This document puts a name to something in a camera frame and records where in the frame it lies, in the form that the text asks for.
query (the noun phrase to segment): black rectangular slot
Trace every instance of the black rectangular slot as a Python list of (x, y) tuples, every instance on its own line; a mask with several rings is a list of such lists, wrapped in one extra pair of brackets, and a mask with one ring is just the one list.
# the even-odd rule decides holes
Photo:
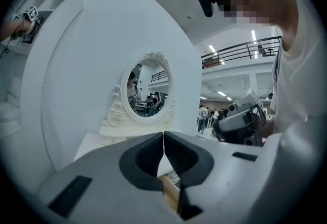
[(85, 176), (77, 176), (56, 198), (49, 208), (67, 218), (76, 206), (79, 199), (87, 190), (92, 179)]
[(240, 158), (240, 159), (244, 159), (247, 161), (255, 161), (257, 159), (256, 155), (251, 155), (251, 154), (246, 154), (246, 153), (239, 153), (239, 152), (235, 152), (233, 153), (234, 157)]

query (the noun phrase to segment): ceiling light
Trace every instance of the ceiling light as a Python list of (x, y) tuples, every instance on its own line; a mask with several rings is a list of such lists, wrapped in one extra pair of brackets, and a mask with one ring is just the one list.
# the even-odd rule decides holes
[(219, 91), (218, 93), (219, 93), (220, 95), (222, 95), (222, 96), (226, 96), (226, 94), (223, 93), (222, 91)]
[(213, 53), (215, 53), (215, 55), (217, 55), (216, 49), (211, 44), (209, 45), (209, 48), (211, 51), (213, 51)]
[(254, 41), (256, 41), (255, 31), (252, 30), (252, 31), (251, 31), (251, 34), (252, 34), (252, 39), (253, 39)]

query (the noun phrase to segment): forearm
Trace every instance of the forearm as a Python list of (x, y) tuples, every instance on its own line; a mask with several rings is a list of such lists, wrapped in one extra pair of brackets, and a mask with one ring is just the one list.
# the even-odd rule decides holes
[(272, 134), (274, 126), (274, 117), (266, 120), (266, 124), (260, 129), (260, 134), (262, 138), (267, 138)]

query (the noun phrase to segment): mirror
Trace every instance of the mirror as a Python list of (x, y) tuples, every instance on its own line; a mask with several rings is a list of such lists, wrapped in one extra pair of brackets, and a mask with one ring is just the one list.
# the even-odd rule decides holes
[(130, 108), (141, 117), (159, 113), (167, 103), (169, 75), (154, 59), (144, 59), (131, 71), (127, 81)]

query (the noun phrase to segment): white column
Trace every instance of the white column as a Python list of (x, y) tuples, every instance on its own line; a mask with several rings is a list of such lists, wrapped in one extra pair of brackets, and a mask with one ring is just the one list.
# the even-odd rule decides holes
[(251, 72), (249, 73), (250, 76), (250, 88), (256, 92), (256, 94), (258, 93), (258, 86), (256, 84), (256, 74), (255, 72)]

